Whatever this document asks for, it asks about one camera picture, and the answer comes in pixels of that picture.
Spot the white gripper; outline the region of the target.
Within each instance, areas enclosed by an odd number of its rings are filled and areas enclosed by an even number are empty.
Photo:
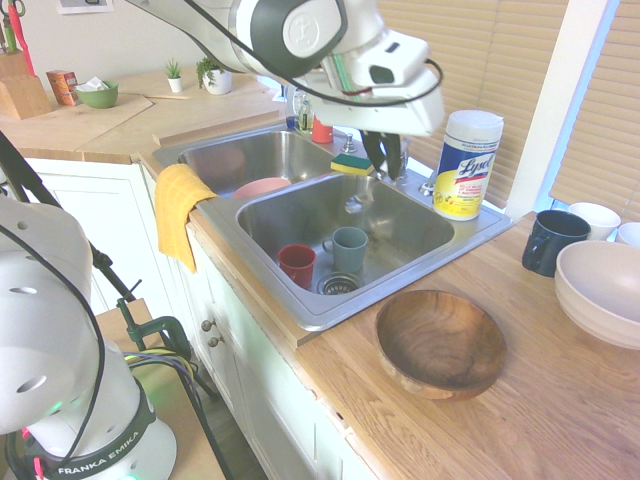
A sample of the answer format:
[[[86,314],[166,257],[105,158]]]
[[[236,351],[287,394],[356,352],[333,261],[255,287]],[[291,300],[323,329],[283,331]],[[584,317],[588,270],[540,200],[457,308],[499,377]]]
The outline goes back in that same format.
[[[386,162],[389,177],[396,180],[402,166],[398,134],[433,135],[445,119],[443,97],[437,76],[429,68],[407,85],[376,87],[372,92],[372,96],[356,101],[358,106],[313,96],[313,110],[325,125],[373,131],[362,133],[367,157],[378,173],[383,172]]]

